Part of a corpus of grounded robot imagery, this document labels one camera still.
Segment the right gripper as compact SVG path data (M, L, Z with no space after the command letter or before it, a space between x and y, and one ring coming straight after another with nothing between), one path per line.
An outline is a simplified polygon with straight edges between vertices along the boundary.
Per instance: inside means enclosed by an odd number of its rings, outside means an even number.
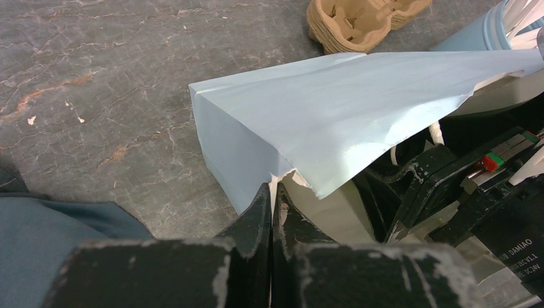
M399 241L416 225L457 201L457 212L450 220L428 234L431 241L457 246L513 193L509 177L536 152L542 140L513 128L460 157L446 146L418 155L407 165L411 182L385 233L385 242Z

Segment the light blue paper bag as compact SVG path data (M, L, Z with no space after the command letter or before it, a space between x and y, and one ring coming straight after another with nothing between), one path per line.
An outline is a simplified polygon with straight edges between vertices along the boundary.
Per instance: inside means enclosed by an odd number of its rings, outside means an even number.
M205 163L236 213L283 179L339 242L397 241L456 201L495 148L536 142L536 49L336 53L189 85Z

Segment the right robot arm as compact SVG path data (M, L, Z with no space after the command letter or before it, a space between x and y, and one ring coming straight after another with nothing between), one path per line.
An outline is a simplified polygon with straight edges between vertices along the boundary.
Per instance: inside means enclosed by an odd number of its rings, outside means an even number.
M536 135L514 127L423 148L421 135L403 165L379 158L355 179L376 239L401 238L451 204L457 210L426 233L456 247L477 238L530 292L543 295L543 176L511 179L538 151Z

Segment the blue cloth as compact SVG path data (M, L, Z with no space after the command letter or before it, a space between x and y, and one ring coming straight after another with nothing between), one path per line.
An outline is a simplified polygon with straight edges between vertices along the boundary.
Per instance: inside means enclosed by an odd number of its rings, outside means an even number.
M151 239L116 203L67 203L1 194L1 307L38 307L65 258L81 243Z

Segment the brown cardboard cup carrier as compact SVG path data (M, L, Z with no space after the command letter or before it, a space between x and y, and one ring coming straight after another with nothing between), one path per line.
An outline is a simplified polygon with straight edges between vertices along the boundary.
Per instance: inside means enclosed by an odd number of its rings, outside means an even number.
M431 4L431 0L311 0L309 37L326 55L367 53Z

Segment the blue straw holder cup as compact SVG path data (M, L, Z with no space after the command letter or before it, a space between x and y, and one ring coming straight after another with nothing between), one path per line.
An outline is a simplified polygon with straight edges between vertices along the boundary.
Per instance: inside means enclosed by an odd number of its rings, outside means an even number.
M476 21L459 30L431 51L512 50L506 35L503 12L508 1L501 1Z

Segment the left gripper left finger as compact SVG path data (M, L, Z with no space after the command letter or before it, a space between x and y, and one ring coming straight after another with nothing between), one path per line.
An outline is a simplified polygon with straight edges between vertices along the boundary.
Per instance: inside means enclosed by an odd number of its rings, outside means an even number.
M218 235L201 239L109 240L75 249L44 307L268 307L271 193Z

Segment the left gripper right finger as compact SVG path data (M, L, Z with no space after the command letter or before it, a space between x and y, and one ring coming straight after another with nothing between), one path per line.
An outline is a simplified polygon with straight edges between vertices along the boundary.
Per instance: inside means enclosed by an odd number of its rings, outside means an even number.
M461 254L445 244L341 244L276 190L273 307L482 307Z

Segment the white wrapped straws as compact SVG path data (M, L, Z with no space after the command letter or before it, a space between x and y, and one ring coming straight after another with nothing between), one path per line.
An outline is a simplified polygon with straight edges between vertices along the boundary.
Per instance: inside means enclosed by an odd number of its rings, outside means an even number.
M543 28L543 0L505 1L502 23L510 49L536 49Z

